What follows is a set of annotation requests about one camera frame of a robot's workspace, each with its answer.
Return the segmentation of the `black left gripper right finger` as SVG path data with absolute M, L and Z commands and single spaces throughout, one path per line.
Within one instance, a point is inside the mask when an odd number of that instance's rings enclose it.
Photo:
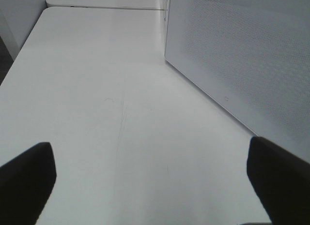
M 274 225 L 310 223 L 310 165 L 264 137 L 250 140 L 247 176 Z

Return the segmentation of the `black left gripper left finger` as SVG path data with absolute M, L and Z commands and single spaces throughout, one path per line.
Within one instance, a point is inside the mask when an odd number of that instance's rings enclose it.
M 0 167 L 0 223 L 34 225 L 56 182 L 52 146 L 41 142 Z

